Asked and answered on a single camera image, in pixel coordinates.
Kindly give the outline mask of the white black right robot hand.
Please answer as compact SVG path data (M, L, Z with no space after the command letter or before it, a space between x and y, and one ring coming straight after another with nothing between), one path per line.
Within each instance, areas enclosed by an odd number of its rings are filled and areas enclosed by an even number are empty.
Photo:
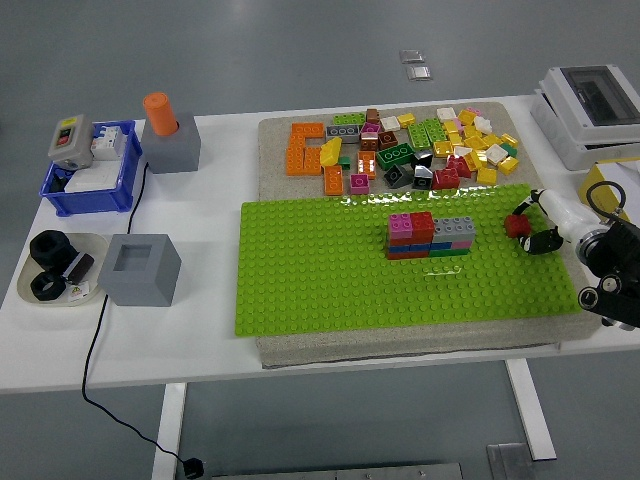
M599 217L589 208L550 189L532 190L513 214L522 214L533 204L539 205L555 227L531 236L518 236L523 250L531 255L553 252L566 241L573 245L576 255L580 257L583 244L601 230Z

